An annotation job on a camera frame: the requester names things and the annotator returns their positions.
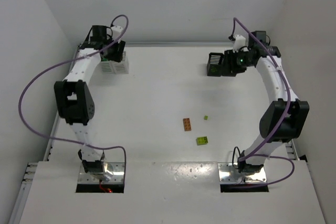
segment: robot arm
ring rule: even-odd
[[[113,42],[112,35],[108,38],[107,29],[120,35],[122,28],[113,26],[93,26],[86,40],[81,45],[77,57],[85,57],[97,52],[101,48]],[[64,118],[74,131],[78,141],[84,146],[79,150],[78,155],[86,173],[90,173],[99,180],[110,179],[106,171],[107,165],[104,162],[104,153],[95,150],[87,145],[94,144],[91,130],[91,123],[94,116],[95,103],[90,94],[88,84],[96,66],[102,59],[120,62],[125,42],[119,40],[111,48],[102,51],[100,54],[92,55],[76,61],[70,73],[54,85],[58,113]]]
[[[234,37],[235,43],[232,50],[227,50],[224,54],[210,53],[207,64],[208,76],[231,77],[245,72],[247,67],[254,66],[260,73],[267,90],[270,106],[260,120],[260,134],[253,144],[242,152],[238,159],[238,170],[243,173],[255,173],[263,167],[265,157],[244,157],[253,152],[273,130],[285,111],[288,99],[287,89],[279,74],[279,70],[281,70],[287,80],[282,69],[279,49],[266,44],[266,32],[255,31],[253,34],[271,52],[279,68],[275,67],[271,58],[252,38],[249,39],[248,46],[245,46],[246,39],[241,35]],[[301,133],[309,111],[309,105],[306,101],[300,101],[292,88],[289,85],[288,87],[290,91],[288,115],[284,118],[275,134],[255,154],[270,156],[276,148],[283,143],[291,141],[293,138],[298,138]]]

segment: white wall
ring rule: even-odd
[[[0,0],[0,223],[9,221],[27,162],[41,160],[47,143],[21,123],[20,93],[34,75],[73,52],[44,0]],[[46,74],[24,101],[27,120],[46,134],[56,114],[54,81],[68,68]]]
[[[234,16],[251,29],[268,29],[285,0],[46,0],[72,43],[92,24],[109,25],[114,16],[130,18],[130,42],[223,41]]]
[[[287,0],[270,34],[295,92],[310,104],[300,138],[320,205],[336,223],[336,0]]]

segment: red wire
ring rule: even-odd
[[[100,188],[101,190],[103,190],[105,193],[108,193],[108,192],[105,190],[105,188],[103,188],[103,187],[101,186],[101,181],[99,181],[99,188]]]
[[[105,193],[111,193],[112,192],[112,190],[110,189],[110,188],[103,188],[102,186],[101,186],[101,181],[99,181],[99,188],[101,189],[101,190],[103,190]]]

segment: metal mounting plate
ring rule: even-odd
[[[239,173],[232,163],[218,163],[219,180],[221,185],[264,184],[267,182],[265,169],[254,174]]]
[[[111,175],[109,181],[103,181],[102,185],[122,185],[125,164],[124,163],[107,163],[108,171]],[[92,175],[85,173],[83,166],[80,167],[77,184],[81,185],[98,185],[99,180]]]

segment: lime green block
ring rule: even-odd
[[[208,143],[208,138],[206,136],[201,136],[196,139],[197,145],[204,145]]]

